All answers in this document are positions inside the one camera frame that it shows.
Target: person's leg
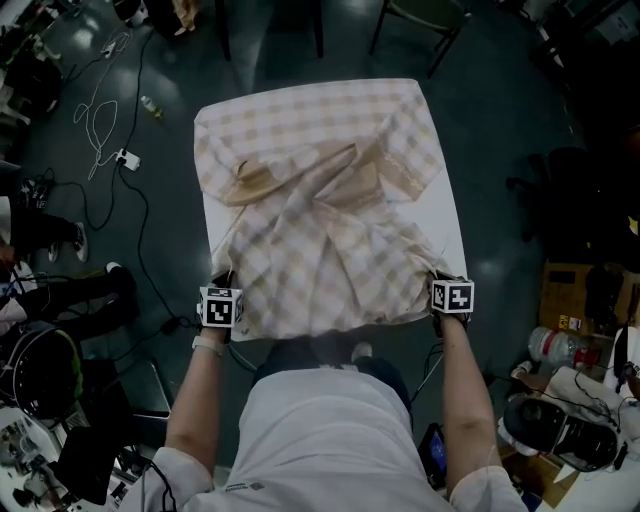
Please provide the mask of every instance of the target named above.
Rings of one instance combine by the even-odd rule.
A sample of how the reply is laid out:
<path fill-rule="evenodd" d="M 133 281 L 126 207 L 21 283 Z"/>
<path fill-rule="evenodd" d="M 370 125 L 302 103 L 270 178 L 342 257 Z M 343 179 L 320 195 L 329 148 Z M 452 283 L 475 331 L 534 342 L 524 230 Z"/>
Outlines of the person's leg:
<path fill-rule="evenodd" d="M 110 302 L 93 314 L 58 322 L 58 330 L 64 331 L 76 344 L 95 338 L 131 322 L 139 309 L 133 297 L 122 297 Z"/>
<path fill-rule="evenodd" d="M 283 340 L 274 343 L 266 361 L 258 366 L 253 376 L 251 387 L 260 379 L 264 379 L 274 373 L 289 370 L 306 370 L 318 368 L 320 360 L 315 355 L 309 342 L 304 339 Z"/>
<path fill-rule="evenodd" d="M 371 375 L 393 389 L 400 400 L 402 400 L 407 411 L 411 412 L 409 390 L 407 389 L 400 372 L 389 361 L 380 357 L 365 356 L 359 357 L 353 362 L 353 364 L 358 368 L 360 373 Z"/>
<path fill-rule="evenodd" d="M 101 276 L 73 279 L 37 288 L 18 295 L 16 300 L 30 320 L 54 319 L 78 302 L 106 297 L 111 293 L 131 294 L 134 290 L 135 281 L 131 273 L 117 266 Z"/>
<path fill-rule="evenodd" d="M 60 217 L 11 208 L 11 245 L 18 254 L 48 249 L 53 242 L 76 242 L 78 227 Z"/>

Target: dark floor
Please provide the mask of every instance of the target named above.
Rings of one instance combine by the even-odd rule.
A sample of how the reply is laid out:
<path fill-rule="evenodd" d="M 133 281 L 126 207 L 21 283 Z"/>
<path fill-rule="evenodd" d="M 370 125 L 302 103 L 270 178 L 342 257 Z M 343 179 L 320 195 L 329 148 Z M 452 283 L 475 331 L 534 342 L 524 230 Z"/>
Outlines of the dark floor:
<path fill-rule="evenodd" d="M 367 50 L 380 8 L 379 0 L 324 2 L 325 57 L 315 55 L 310 19 L 297 13 L 291 0 L 234 0 L 228 2 L 233 61 L 225 62 L 218 41 L 215 16 L 204 1 L 196 32 L 177 42 L 155 35 L 144 56 L 140 94 L 151 96 L 163 109 L 157 122 L 140 110 L 129 146 L 142 166 L 129 180 L 142 188 L 151 210 L 142 251 L 149 272 L 176 314 L 192 315 L 198 286 L 208 277 L 209 256 L 201 194 L 193 164 L 193 119 L 200 108 L 238 96 L 301 83 L 355 78 L 410 77 L 418 80 L 427 98 L 440 141 L 458 209 L 469 276 L 475 280 L 476 313 L 469 328 L 480 366 L 506 375 L 526 347 L 535 325 L 542 253 L 534 241 L 520 241 L 524 214 L 515 196 L 504 187 L 509 175 L 530 177 L 523 165 L 531 152 L 573 145 L 562 96 L 529 62 L 537 43 L 533 30 L 486 1 L 474 6 L 474 17 L 463 30 L 431 80 L 436 36 L 420 27 L 387 17 L 375 57 Z M 62 52 L 68 71 L 95 58 L 120 24 L 110 3 L 87 0 L 77 18 L 61 19 L 47 41 Z M 105 147 L 105 156 L 122 147 L 129 133 L 139 54 L 146 30 L 134 39 L 104 80 L 96 105 L 118 101 L 118 120 Z M 109 208 L 111 167 L 86 177 L 94 159 L 83 123 L 74 125 L 76 105 L 87 102 L 104 63 L 90 68 L 71 84 L 58 109 L 48 119 L 35 121 L 21 162 L 24 174 L 41 173 L 51 166 L 60 181 L 83 183 L 93 222 Z M 100 113 L 98 131 L 110 124 L 110 107 Z M 107 339 L 92 341 L 88 352 L 96 357 L 118 355 L 132 340 L 153 332 L 167 313 L 141 273 L 136 245 L 144 205 L 120 180 L 115 185 L 115 210 L 107 227 L 89 233 L 91 255 L 86 266 L 70 248 L 55 265 L 38 257 L 38 268 L 80 275 L 115 260 L 130 268 L 139 284 L 142 313 L 130 328 Z M 79 193 L 56 189 L 48 212 L 70 220 L 83 216 Z M 189 361 L 193 332 L 179 330 L 170 337 L 149 340 L 135 357 L 153 356 L 162 377 L 175 395 Z M 367 330 L 377 355 L 401 370 L 409 389 L 419 384 L 422 364 L 434 342 L 429 321 L 393 329 Z M 265 342 L 239 349 L 260 362 Z M 134 359 L 123 359 L 120 368 Z M 227 358 L 224 362 L 221 464 L 231 464 L 238 441 L 237 422 L 249 391 L 250 374 Z M 160 407 L 148 368 L 134 368 L 126 377 L 134 405 Z M 415 433 L 419 440 L 431 421 L 440 417 L 441 368 L 415 403 Z M 501 400 L 504 387 L 492 390 Z"/>

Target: checkered cloth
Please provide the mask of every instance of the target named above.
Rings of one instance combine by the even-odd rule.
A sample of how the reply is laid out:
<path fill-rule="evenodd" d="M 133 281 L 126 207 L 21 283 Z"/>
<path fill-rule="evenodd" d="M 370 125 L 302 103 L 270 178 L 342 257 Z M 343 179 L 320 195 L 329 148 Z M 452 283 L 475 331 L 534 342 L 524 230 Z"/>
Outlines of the checkered cloth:
<path fill-rule="evenodd" d="M 444 169 L 415 81 L 314 84 L 206 107 L 195 163 L 203 192 L 235 214 L 213 264 L 237 272 L 254 335 L 427 314 L 426 274 L 446 264 L 394 208 Z"/>

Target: cardboard box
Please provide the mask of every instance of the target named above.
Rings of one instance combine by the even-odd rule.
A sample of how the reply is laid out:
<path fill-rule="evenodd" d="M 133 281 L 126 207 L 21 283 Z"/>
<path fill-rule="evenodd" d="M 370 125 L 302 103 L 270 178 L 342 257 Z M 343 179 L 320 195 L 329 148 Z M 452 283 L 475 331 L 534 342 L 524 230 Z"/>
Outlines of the cardboard box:
<path fill-rule="evenodd" d="M 609 325 L 596 325 L 593 319 L 587 317 L 585 313 L 587 276 L 593 268 L 593 265 L 575 263 L 545 263 L 540 300 L 540 325 L 582 336 L 613 336 L 617 327 L 627 322 L 630 308 L 633 313 L 632 324 L 635 324 L 635 319 L 640 320 L 640 315 L 637 314 L 640 275 L 632 274 L 622 266 L 613 263 L 607 263 L 604 268 L 611 274 L 622 276 L 622 286 L 614 308 L 615 320 Z"/>

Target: plastic bottle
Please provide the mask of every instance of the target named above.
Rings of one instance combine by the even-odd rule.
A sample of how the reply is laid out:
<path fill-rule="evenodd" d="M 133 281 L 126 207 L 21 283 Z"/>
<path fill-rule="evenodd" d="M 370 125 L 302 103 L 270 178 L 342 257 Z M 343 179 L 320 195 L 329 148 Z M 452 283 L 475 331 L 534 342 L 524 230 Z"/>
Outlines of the plastic bottle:
<path fill-rule="evenodd" d="M 556 368 L 593 365 L 599 358 L 599 352 L 589 349 L 583 339 L 546 327 L 536 327 L 532 331 L 529 353 L 534 361 L 547 361 Z"/>
<path fill-rule="evenodd" d="M 156 119 L 162 118 L 162 109 L 156 105 L 149 96 L 143 96 L 140 98 L 140 101 L 142 102 L 142 106 L 153 114 L 153 117 Z"/>

